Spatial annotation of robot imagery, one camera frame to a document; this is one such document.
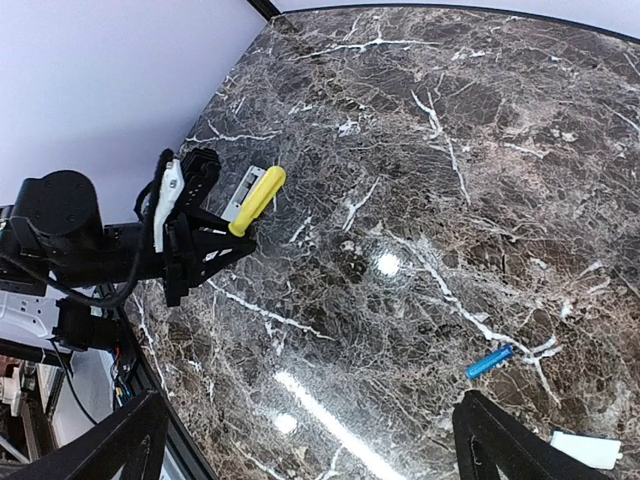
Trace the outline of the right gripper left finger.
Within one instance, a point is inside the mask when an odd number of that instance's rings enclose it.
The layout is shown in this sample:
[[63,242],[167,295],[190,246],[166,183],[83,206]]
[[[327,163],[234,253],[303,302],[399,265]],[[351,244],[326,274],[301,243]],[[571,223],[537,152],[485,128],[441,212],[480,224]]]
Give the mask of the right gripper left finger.
[[158,479],[168,431],[161,394],[146,390],[85,434],[9,477],[19,479]]

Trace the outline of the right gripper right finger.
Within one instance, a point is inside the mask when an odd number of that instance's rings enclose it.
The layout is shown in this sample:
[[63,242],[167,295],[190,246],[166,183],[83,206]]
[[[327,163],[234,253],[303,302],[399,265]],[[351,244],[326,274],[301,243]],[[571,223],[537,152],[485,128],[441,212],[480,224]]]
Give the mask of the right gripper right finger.
[[464,394],[452,423],[462,480],[606,477],[545,443],[478,390]]

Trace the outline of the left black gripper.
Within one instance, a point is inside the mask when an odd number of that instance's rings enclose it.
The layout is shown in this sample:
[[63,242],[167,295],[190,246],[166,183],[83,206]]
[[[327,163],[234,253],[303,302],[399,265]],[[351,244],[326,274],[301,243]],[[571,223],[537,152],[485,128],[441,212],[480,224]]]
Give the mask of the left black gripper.
[[153,214],[153,247],[162,258],[166,304],[177,307],[192,288],[252,254],[248,236],[233,235],[222,218],[201,208],[218,181],[220,162],[212,149],[169,158]]

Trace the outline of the yellow handled screwdriver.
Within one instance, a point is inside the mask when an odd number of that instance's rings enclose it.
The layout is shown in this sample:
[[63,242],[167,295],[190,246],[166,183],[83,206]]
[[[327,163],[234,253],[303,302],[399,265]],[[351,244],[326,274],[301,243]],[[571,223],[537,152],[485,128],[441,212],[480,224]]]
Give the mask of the yellow handled screwdriver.
[[237,217],[229,223],[228,230],[236,237],[243,237],[286,181],[286,171],[280,166],[271,166],[257,182],[240,206]]

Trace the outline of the white battery cover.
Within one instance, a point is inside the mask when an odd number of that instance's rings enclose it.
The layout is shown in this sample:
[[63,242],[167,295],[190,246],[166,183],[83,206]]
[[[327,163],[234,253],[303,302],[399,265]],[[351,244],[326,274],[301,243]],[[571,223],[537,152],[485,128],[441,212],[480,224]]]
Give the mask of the white battery cover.
[[584,436],[555,430],[550,445],[579,462],[599,470],[613,470],[621,460],[619,440]]

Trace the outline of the white remote control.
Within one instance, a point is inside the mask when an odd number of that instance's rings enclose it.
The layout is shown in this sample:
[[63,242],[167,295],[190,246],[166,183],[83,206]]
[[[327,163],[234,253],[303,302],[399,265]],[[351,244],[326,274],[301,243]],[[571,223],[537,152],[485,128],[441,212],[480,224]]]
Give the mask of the white remote control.
[[266,170],[251,165],[245,172],[242,180],[237,185],[231,199],[226,205],[221,218],[227,222],[233,222],[238,217],[242,204],[247,196],[255,189],[257,183],[262,179]]

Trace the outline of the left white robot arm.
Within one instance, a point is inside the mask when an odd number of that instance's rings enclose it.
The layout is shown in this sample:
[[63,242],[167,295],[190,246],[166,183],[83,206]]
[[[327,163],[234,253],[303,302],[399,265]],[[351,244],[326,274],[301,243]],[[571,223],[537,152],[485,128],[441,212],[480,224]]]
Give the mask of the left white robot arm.
[[123,305],[142,280],[167,306],[254,252],[256,243],[202,209],[218,181],[215,151],[159,157],[134,223],[103,223],[91,180],[74,170],[26,179],[1,209],[1,327],[73,351],[113,351],[120,328],[94,310]]

